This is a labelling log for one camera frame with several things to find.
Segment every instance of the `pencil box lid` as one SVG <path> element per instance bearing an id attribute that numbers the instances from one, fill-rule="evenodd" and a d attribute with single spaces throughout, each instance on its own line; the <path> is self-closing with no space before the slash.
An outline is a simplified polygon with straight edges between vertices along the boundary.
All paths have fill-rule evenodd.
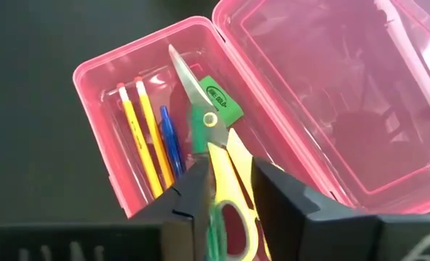
<path id="1" fill-rule="evenodd" d="M 322 193 L 430 211 L 427 0 L 222 0 L 212 21 Z"/>

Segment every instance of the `blue pen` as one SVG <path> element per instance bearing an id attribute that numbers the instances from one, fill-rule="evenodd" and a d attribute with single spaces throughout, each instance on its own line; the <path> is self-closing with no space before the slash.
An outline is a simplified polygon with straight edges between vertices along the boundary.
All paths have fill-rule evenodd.
<path id="1" fill-rule="evenodd" d="M 173 122 L 170 119 L 167 107 L 161 106 L 160 113 L 162 114 L 162 132 L 163 139 L 165 141 L 166 152 L 168 154 L 171 167 L 173 168 L 173 172 L 175 173 L 175 177 L 180 178 L 186 168 L 182 162 L 178 137 L 176 135 Z"/>

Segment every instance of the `scissors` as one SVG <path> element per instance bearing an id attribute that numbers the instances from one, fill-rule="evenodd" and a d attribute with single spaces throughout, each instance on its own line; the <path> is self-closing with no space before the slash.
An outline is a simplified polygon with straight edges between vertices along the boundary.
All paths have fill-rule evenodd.
<path id="1" fill-rule="evenodd" d="M 214 204 L 219 208 L 231 205 L 239 214 L 244 225 L 246 235 L 246 246 L 244 251 L 238 255 L 227 255 L 226 260 L 246 260 L 251 261 L 257 254 L 259 235 L 256 225 L 258 214 L 255 203 L 253 208 L 249 208 L 242 189 L 239 184 L 236 171 L 241 177 L 244 188 L 247 190 L 251 202 L 255 202 L 252 190 L 252 155 L 244 146 L 236 131 L 232 128 L 228 132 L 226 125 L 218 114 L 216 108 L 203 91 L 199 81 L 192 73 L 182 56 L 176 49 L 169 45 L 169 54 L 173 62 L 175 71 L 184 87 L 184 90 L 191 102 L 192 115 L 198 115 L 199 120 L 204 125 L 207 132 L 207 151 L 210 154 L 212 166 L 216 180 L 216 192 Z M 268 248 L 265 244 L 266 254 L 269 256 Z"/>

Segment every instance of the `dark table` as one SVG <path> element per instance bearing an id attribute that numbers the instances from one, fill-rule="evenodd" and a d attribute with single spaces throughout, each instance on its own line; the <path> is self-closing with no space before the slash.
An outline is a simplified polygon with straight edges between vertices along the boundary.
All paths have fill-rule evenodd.
<path id="1" fill-rule="evenodd" d="M 0 224 L 125 219 L 73 70 L 217 2 L 0 1 Z"/>

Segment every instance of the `pen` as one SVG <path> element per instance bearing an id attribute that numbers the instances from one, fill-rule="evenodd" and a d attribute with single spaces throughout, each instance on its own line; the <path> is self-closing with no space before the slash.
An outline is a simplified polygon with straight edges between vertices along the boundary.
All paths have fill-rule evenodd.
<path id="1" fill-rule="evenodd" d="M 162 114 L 162 130 L 163 136 L 165 137 L 166 152 L 170 158 L 170 163 L 176 178 L 180 178 L 184 173 L 185 166 L 181 160 L 182 156 L 179 149 L 178 137 L 176 136 L 167 107 L 161 106 L 160 113 Z"/>
<path id="2" fill-rule="evenodd" d="M 145 142 L 144 134 L 142 134 L 141 126 L 139 126 L 136 113 L 134 112 L 133 103 L 129 100 L 124 84 L 118 84 L 118 91 L 120 93 L 121 102 L 123 103 L 123 109 L 125 111 L 126 118 L 128 119 L 129 128 L 133 134 L 136 148 L 138 150 L 142 164 L 144 165 L 147 179 L 150 183 L 152 194 L 156 199 L 163 193 L 163 188 L 158 179 L 152 157 L 150 157 L 149 148 Z"/>
<path id="3" fill-rule="evenodd" d="M 158 130 L 157 121 L 155 120 L 154 113 L 152 111 L 152 106 L 150 104 L 149 96 L 145 90 L 144 82 L 142 78 L 137 77 L 136 88 L 139 94 L 139 99 L 141 100 L 142 110 L 144 111 L 145 121 L 149 127 L 150 136 L 154 142 L 155 152 L 157 154 L 158 163 L 160 164 L 160 169 L 162 170 L 163 180 L 165 182 L 165 188 L 169 188 L 174 183 L 174 177 L 171 173 L 170 163 L 166 157 L 165 148 L 163 146 L 162 137 Z"/>

